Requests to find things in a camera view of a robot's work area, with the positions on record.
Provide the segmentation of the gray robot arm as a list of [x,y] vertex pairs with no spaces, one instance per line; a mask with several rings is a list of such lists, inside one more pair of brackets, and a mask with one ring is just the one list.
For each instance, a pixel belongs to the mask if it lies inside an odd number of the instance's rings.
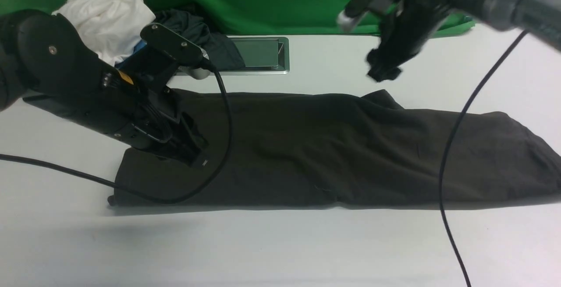
[[392,81],[453,11],[500,31],[519,28],[560,49],[560,0],[401,0],[383,20],[381,41],[367,55],[369,77]]

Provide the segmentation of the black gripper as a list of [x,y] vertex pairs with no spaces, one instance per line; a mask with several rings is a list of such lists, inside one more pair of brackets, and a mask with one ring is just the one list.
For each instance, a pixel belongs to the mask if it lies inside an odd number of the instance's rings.
[[380,43],[366,57],[376,82],[394,81],[451,14],[448,0],[372,0],[369,10],[381,16]]
[[202,168],[209,161],[205,153],[208,141],[180,107],[177,93],[167,86],[175,69],[168,67],[154,77],[114,69],[105,73],[105,87],[133,101],[135,109],[127,114],[129,123],[137,136],[149,141],[142,151]]

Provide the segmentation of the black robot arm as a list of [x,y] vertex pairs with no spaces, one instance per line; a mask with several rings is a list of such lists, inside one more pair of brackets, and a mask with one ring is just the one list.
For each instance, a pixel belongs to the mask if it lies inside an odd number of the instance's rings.
[[208,142],[167,83],[180,67],[207,77],[208,58],[162,24],[148,24],[140,36],[146,45],[118,69],[88,49],[62,15],[2,15],[1,109],[23,99],[134,149],[203,167]]

